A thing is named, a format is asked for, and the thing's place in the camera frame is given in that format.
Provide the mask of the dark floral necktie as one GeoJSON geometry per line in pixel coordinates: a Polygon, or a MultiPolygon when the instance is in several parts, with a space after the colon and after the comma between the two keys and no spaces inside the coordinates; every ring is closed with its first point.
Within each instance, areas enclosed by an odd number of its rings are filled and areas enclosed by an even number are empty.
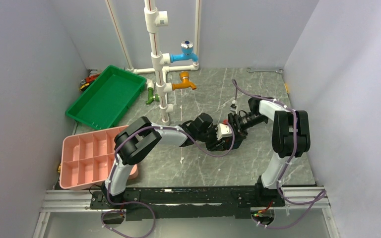
{"type": "MultiPolygon", "coordinates": [[[[247,138],[247,136],[244,133],[235,133],[234,135],[234,143],[232,146],[232,150],[238,149],[241,145],[241,143],[247,138]]],[[[231,145],[232,145],[232,136],[229,137],[223,137],[221,139],[221,144],[220,144],[220,150],[221,151],[226,151],[229,150],[231,145]]]]}

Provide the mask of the green plastic tray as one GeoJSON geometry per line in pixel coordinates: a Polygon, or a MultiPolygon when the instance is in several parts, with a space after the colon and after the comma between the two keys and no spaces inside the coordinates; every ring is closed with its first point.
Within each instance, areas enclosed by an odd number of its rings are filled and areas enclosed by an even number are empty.
{"type": "Polygon", "coordinates": [[[65,115],[95,130],[113,127],[140,96],[145,85],[146,78],[110,65],[65,115]]]}

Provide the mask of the pink compartment organizer box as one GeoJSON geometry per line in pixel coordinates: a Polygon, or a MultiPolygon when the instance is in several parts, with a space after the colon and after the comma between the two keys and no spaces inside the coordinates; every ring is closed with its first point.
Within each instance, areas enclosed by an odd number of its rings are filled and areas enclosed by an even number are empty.
{"type": "Polygon", "coordinates": [[[100,186],[108,178],[115,160],[115,136],[125,128],[118,126],[66,137],[62,148],[60,187],[83,190],[100,186]]]}

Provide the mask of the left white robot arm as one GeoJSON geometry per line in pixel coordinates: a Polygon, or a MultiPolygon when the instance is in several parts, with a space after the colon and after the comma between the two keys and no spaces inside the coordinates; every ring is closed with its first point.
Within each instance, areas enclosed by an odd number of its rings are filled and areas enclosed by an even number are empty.
{"type": "Polygon", "coordinates": [[[156,145],[187,147],[203,142],[205,153],[212,155],[214,151],[230,152],[235,140],[236,133],[228,122],[213,124],[206,113],[175,126],[163,126],[148,117],[139,117],[114,139],[115,161],[102,186],[103,202],[110,208],[121,205],[130,172],[156,145]]]}

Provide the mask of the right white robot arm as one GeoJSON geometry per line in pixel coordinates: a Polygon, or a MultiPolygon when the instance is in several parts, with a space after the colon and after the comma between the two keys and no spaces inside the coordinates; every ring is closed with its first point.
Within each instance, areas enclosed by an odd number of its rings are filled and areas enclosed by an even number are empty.
{"type": "Polygon", "coordinates": [[[256,96],[248,100],[250,112],[242,116],[237,101],[230,106],[228,123],[236,133],[247,135],[247,129],[268,121],[273,122],[271,145],[274,151],[266,171],[259,177],[261,187],[254,191],[254,201],[267,205],[274,193],[281,192],[282,178],[295,158],[311,146],[309,117],[306,111],[293,110],[274,98],[256,96]]]}

